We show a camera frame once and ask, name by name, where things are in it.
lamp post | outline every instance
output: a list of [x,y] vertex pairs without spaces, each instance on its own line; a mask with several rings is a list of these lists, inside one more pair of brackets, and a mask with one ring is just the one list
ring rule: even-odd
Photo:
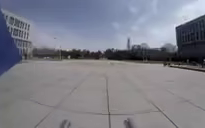
[[59,46],[59,59],[62,60],[62,47],[61,47],[61,45]]

building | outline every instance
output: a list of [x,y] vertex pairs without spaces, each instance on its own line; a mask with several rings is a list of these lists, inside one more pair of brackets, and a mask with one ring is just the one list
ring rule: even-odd
[[176,27],[178,53],[201,61],[205,58],[205,15]]
[[135,50],[141,50],[141,45],[134,44],[134,45],[132,45],[131,50],[133,50],[133,51],[135,51]]
[[128,38],[127,40],[127,50],[131,50],[131,39]]
[[23,57],[31,57],[33,46],[30,41],[30,22],[25,18],[3,9],[2,13],[6,20],[7,28],[11,33],[17,48],[19,48],[20,55]]

concrete pavement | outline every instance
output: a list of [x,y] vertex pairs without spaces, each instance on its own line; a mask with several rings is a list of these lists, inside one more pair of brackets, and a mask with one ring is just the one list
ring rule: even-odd
[[118,61],[30,61],[0,78],[0,128],[205,128],[205,73]]
[[170,65],[172,68],[180,68],[180,69],[186,69],[186,70],[193,70],[193,71],[199,71],[199,72],[205,72],[205,68],[201,68],[198,66],[190,66],[190,65]]

